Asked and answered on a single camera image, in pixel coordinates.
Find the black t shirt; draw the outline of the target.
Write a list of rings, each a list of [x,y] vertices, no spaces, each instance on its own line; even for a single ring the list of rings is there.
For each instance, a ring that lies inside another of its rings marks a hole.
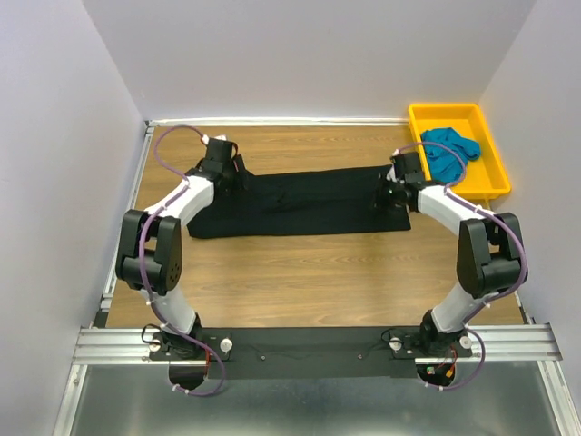
[[[379,178],[390,167],[255,175],[233,187],[187,224],[197,239],[405,232],[408,213],[376,197]]]

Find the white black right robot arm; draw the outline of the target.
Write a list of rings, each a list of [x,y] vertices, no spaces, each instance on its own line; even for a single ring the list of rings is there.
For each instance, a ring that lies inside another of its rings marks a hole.
[[[527,279],[527,260],[518,218],[494,214],[428,181],[419,154],[396,151],[391,169],[379,177],[376,206],[394,206],[437,221],[458,238],[457,282],[427,311],[416,344],[430,356],[459,341],[467,324],[488,304],[517,290]]]

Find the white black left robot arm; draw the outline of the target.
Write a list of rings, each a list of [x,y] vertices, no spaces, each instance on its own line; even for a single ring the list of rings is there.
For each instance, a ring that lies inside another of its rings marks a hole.
[[[161,332],[171,337],[171,349],[183,359],[200,350],[208,356],[213,352],[201,342],[199,316],[180,289],[182,228],[209,207],[217,194],[243,186],[238,145],[224,135],[205,135],[202,143],[205,155],[187,173],[160,162],[180,182],[158,203],[124,214],[115,262],[117,278],[143,296]]]

